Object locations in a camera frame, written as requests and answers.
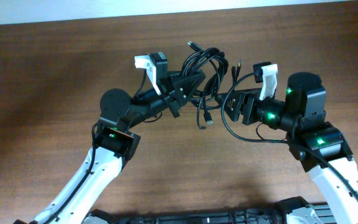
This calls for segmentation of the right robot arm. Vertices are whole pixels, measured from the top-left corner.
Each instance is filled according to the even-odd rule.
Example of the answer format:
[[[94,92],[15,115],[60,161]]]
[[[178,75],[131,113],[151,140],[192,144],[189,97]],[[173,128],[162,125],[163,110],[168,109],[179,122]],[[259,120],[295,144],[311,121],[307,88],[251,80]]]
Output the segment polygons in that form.
[[[256,122],[286,132],[283,144],[301,162],[329,205],[337,223],[358,223],[358,170],[344,135],[326,121],[326,89],[319,75],[298,72],[287,81],[285,100],[265,94],[266,87],[218,96],[222,118]]]

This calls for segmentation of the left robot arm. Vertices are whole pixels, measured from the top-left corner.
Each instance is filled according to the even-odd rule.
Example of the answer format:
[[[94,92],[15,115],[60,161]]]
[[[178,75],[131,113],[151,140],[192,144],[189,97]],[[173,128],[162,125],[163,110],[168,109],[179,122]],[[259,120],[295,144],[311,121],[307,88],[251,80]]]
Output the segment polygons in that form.
[[[164,110],[179,117],[206,78],[201,71],[157,75],[147,91],[134,95],[113,88],[100,100],[101,114],[91,128],[92,143],[82,165],[52,202],[32,223],[82,223],[104,189],[133,158],[141,137],[131,131]]]

